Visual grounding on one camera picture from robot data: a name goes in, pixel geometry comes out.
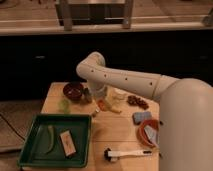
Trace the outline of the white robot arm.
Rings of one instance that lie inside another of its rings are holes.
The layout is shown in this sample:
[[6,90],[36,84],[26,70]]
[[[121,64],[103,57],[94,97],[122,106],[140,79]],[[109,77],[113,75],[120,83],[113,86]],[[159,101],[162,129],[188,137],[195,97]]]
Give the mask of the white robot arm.
[[93,96],[108,85],[159,104],[159,171],[213,171],[213,86],[194,78],[112,69],[99,52],[76,67]]

